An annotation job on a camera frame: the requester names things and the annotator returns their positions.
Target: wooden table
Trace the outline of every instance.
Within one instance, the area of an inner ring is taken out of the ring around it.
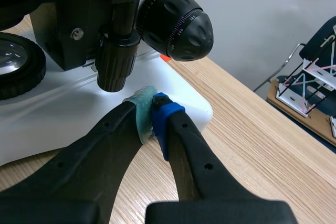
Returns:
[[[26,19],[11,31],[29,28]],[[335,154],[210,59],[169,64],[212,105],[214,116],[203,136],[242,185],[258,196],[285,200],[300,223],[336,223]],[[0,167],[0,190],[56,153]],[[158,143],[149,141],[125,174],[111,223],[143,223],[150,202],[176,199],[169,164]]]

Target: microscope focus knob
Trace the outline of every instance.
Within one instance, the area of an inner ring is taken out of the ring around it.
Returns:
[[[194,0],[145,0],[136,24],[149,46],[177,61],[202,59],[214,43],[211,21]]]

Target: microscope base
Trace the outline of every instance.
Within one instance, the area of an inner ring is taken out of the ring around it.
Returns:
[[[35,41],[32,33],[24,36]],[[48,55],[46,61],[45,78],[36,88],[0,101],[0,165],[68,146],[144,86],[155,86],[184,106],[200,131],[212,118],[210,104],[155,51],[137,57],[117,93],[98,87],[94,65],[63,71]]]

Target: wooden board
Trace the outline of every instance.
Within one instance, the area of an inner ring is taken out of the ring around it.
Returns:
[[[330,117],[318,109],[313,109],[310,116],[304,118],[298,112],[294,111],[276,98],[279,83],[274,80],[268,90],[267,101],[284,111],[296,121],[318,134],[321,138],[336,146],[336,138],[332,135]]]

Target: microscope body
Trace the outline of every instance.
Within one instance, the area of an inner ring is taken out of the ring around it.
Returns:
[[[211,24],[193,0],[142,2],[0,0],[0,30],[27,14],[33,25],[20,36],[0,33],[0,165],[71,144],[144,86],[168,94],[205,129],[210,104],[160,54],[201,58],[202,21],[210,32]],[[137,50],[140,39],[154,50]]]

